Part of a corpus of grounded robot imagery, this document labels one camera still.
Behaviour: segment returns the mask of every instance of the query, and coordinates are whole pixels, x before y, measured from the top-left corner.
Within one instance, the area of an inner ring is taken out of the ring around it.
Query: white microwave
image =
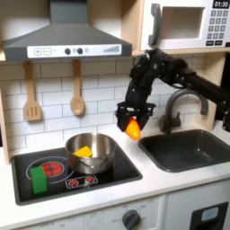
[[[229,0],[145,0],[140,49],[229,46]]]

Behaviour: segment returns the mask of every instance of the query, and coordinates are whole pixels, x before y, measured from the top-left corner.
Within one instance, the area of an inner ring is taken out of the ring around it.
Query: faucet
[[[158,125],[161,132],[165,134],[171,134],[172,128],[180,127],[181,126],[181,119],[180,119],[180,113],[178,112],[176,118],[173,118],[173,105],[174,102],[181,96],[185,94],[193,94],[199,97],[201,100],[201,115],[207,115],[208,114],[208,100],[200,95],[199,93],[190,90],[190,89],[182,89],[179,91],[176,91],[172,94],[172,96],[169,98],[166,107],[165,107],[165,114],[159,119]]]

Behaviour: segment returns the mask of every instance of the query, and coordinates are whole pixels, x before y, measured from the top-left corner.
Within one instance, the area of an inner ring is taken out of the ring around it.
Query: wooden spoon
[[[27,94],[28,100],[24,105],[23,114],[24,119],[31,121],[31,120],[39,120],[41,119],[41,110],[38,103],[35,101],[34,98],[34,85],[32,79],[32,62],[27,61],[23,64],[25,70],[25,78],[27,81]]]
[[[74,60],[74,97],[71,100],[71,110],[75,115],[81,115],[84,112],[84,102],[81,97],[81,62]]]

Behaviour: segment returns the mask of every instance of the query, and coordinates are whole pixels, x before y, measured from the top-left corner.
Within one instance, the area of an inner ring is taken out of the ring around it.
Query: stainless steel pot
[[[73,155],[76,150],[84,146],[92,150],[92,157],[83,158]],[[83,174],[103,173],[113,166],[116,146],[116,142],[111,137],[103,134],[84,133],[71,137],[66,142],[69,167]]]

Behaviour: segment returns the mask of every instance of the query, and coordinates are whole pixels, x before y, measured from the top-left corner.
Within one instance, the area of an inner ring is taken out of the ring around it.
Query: stovetop
[[[47,176],[48,190],[34,194],[30,168],[39,166],[43,167]],[[119,147],[117,147],[112,168],[96,175],[85,175],[71,170],[68,167],[65,148],[16,155],[12,160],[12,169],[17,205],[57,199],[142,179],[140,172]]]

